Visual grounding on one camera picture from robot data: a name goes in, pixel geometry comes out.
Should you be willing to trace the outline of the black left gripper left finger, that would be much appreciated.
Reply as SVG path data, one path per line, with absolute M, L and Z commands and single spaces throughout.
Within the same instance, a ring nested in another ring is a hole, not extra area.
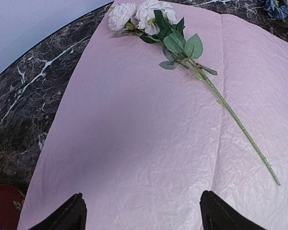
M 86 218 L 87 208 L 83 194 L 77 193 L 29 230 L 85 230 Z

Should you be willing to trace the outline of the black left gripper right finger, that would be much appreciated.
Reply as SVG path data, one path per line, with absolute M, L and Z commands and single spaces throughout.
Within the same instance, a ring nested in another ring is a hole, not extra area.
M 200 209 L 204 230 L 264 230 L 237 212 L 213 191 L 203 191 Z

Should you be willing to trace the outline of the purple and pink wrapping paper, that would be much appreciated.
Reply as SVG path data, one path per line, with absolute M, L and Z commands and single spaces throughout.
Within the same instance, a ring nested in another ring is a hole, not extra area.
M 104 18 L 63 95 L 18 229 L 82 193 L 89 230 L 200 230 L 211 190 L 258 225 L 288 230 L 288 43 L 234 15 L 173 8 L 280 185 L 205 83 L 161 68 L 160 46 L 115 38 Z

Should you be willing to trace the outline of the white fake flower stem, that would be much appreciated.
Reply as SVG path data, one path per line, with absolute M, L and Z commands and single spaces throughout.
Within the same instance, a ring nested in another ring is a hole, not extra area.
M 197 60 L 204 53 L 204 46 L 198 34 L 186 39 L 184 37 L 185 21 L 183 18 L 177 23 L 177 12 L 171 4 L 159 0 L 145 0 L 137 5 L 135 2 L 124 2 L 111 5 L 108 14 L 108 28 L 119 35 L 134 35 L 147 44 L 159 44 L 162 46 L 165 61 L 159 66 L 166 70 L 175 70 L 182 66 L 190 73 L 190 77 L 203 81 L 216 95 L 217 102 L 224 107 L 235 120 L 242 133 L 259 155 L 267 170 L 271 174 L 276 185 L 280 181 L 255 143 L 241 120 L 233 111 L 226 99 L 208 75 L 216 76 L 214 69 L 201 65 Z

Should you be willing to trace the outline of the blue fake flower stem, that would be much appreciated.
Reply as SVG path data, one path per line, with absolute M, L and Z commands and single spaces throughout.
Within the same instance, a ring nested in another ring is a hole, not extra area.
M 284 28 L 288 28 L 288 0 L 259 0 L 268 16 Z

